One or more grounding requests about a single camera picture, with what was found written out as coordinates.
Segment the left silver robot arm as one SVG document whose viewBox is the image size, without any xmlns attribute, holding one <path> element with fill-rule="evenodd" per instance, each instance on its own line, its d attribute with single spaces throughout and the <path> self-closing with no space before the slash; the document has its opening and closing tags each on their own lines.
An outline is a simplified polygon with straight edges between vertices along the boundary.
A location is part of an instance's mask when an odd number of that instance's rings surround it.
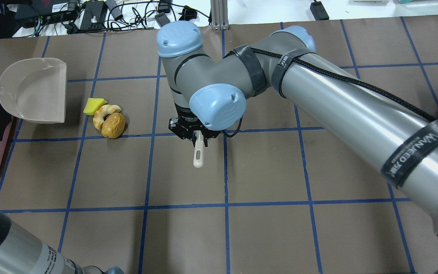
<svg viewBox="0 0 438 274">
<path fill-rule="evenodd" d="M 0 274 L 102 274 L 80 266 L 0 211 Z"/>
</svg>

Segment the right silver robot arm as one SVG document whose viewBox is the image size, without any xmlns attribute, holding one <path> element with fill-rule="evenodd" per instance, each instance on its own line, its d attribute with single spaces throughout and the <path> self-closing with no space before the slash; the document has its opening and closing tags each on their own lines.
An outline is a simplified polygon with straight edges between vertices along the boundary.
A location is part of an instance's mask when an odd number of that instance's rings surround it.
<svg viewBox="0 0 438 274">
<path fill-rule="evenodd" d="M 178 113 L 168 128 L 178 137 L 206 146 L 243 117 L 247 99 L 273 88 L 424 210 L 438 236 L 438 118 L 320 57 L 301 26 L 218 62 L 190 21 L 162 26 L 156 42 Z"/>
</svg>

